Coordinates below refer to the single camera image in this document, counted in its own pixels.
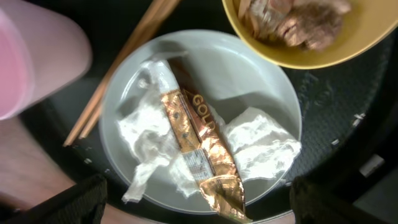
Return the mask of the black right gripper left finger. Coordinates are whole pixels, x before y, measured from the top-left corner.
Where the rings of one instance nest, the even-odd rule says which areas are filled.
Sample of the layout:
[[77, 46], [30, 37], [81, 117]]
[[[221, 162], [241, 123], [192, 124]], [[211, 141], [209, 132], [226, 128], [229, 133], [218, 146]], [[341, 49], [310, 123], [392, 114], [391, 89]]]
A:
[[107, 181], [96, 174], [8, 220], [8, 224], [100, 224], [108, 198]]

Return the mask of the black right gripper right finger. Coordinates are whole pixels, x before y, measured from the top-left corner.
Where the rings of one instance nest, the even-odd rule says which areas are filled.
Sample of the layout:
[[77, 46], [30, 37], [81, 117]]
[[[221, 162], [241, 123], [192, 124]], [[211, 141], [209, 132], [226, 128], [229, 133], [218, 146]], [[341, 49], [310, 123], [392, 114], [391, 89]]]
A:
[[382, 224], [303, 177], [293, 180], [289, 200], [296, 224]]

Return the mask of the white tissue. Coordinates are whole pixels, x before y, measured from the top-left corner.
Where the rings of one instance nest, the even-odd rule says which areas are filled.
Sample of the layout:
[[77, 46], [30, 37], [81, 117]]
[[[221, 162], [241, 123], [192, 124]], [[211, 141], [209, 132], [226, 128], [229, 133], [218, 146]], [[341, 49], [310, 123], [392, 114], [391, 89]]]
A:
[[198, 193], [199, 188], [183, 161], [180, 146], [161, 102], [161, 95], [178, 89], [171, 69], [172, 59], [181, 59], [186, 52], [157, 53], [143, 61], [129, 87], [143, 92], [138, 102], [123, 104], [125, 112], [117, 126], [132, 156], [139, 164], [132, 182], [122, 197], [123, 202], [139, 202], [147, 182], [158, 167], [166, 167], [177, 191], [185, 198]]
[[228, 144], [243, 182], [275, 179], [292, 166], [301, 142], [264, 111], [249, 107], [229, 123], [210, 111]]

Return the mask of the gold snack wrapper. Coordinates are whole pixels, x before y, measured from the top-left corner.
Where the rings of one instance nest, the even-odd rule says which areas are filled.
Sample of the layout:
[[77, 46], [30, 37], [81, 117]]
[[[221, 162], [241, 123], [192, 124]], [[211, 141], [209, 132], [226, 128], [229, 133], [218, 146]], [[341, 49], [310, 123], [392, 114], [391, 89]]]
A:
[[194, 85], [181, 57], [167, 60], [177, 89], [161, 101], [180, 151], [203, 198], [219, 215], [249, 223], [243, 181], [209, 105]]

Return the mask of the pink plastic cup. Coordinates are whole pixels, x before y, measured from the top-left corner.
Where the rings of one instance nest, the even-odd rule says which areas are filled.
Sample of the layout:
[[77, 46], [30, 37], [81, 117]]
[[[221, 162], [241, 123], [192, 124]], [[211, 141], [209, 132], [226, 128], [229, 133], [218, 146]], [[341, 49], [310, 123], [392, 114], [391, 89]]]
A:
[[27, 1], [1, 1], [1, 119], [84, 75], [92, 61], [81, 27]]

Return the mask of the food scraps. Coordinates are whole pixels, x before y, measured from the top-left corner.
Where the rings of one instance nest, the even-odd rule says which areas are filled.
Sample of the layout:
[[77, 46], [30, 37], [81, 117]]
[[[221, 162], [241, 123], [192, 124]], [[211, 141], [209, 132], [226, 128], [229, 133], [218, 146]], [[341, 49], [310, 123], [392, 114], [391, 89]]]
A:
[[335, 41], [350, 10], [347, 0], [241, 0], [238, 18], [259, 41], [322, 50]]

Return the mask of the yellow bowl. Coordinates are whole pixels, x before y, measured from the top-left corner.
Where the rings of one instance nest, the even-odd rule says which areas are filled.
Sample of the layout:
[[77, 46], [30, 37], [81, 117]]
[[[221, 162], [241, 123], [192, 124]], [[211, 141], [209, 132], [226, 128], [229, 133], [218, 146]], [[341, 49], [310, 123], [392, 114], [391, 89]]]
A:
[[347, 61], [367, 51], [397, 27], [397, 0], [355, 0], [344, 16], [341, 33], [321, 51], [272, 46], [254, 39], [238, 19], [240, 0], [222, 0], [230, 24], [240, 39], [262, 58], [283, 67], [317, 69]]

